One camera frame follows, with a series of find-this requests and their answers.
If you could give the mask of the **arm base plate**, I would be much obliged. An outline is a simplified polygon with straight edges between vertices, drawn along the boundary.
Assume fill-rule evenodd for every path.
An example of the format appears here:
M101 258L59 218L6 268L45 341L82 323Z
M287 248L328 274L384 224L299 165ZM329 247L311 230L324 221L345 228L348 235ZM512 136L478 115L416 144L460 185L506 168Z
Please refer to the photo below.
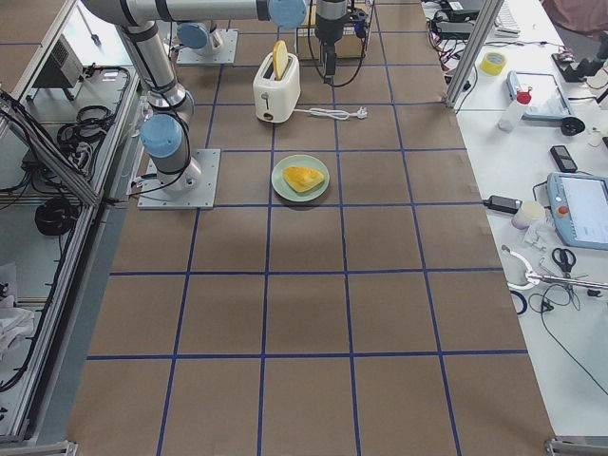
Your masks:
M237 45L237 29L217 28L210 34L205 47L191 48L182 45L178 53L177 64L190 67L232 65L236 60Z
M196 149L191 154L191 163L181 177L169 186L175 177L160 173L145 180L138 200L142 210L204 209L214 207L220 164L219 149Z

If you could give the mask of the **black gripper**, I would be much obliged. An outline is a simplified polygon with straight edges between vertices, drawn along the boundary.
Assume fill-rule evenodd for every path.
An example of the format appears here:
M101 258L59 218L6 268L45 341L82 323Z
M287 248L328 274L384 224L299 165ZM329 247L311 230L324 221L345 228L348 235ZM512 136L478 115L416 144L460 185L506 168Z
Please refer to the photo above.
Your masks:
M315 36L323 45L323 81L333 83L336 68L335 44L343 35L344 1L318 0L315 5Z

